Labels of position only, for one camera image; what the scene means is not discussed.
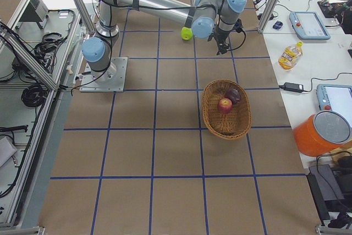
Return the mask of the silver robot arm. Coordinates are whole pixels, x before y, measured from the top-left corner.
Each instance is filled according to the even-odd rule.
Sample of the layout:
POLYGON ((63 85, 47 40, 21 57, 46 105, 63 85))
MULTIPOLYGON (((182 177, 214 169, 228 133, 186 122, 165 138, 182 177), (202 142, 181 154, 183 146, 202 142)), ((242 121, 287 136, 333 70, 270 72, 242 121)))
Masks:
POLYGON ((230 51, 226 39, 234 29, 247 0, 194 0, 189 5, 177 0, 101 0, 97 37, 106 40, 119 35, 113 13, 120 8, 130 8, 160 18, 171 20, 189 28, 194 37, 215 40, 218 54, 230 51))

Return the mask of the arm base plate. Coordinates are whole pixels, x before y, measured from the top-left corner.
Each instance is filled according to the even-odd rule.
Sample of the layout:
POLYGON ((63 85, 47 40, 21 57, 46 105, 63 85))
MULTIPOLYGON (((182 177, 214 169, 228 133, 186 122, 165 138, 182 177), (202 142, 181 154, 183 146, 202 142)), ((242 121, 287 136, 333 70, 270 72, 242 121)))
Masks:
POLYGON ((103 76, 97 72, 83 76, 80 92, 123 92, 127 65, 128 57, 113 57, 103 76))

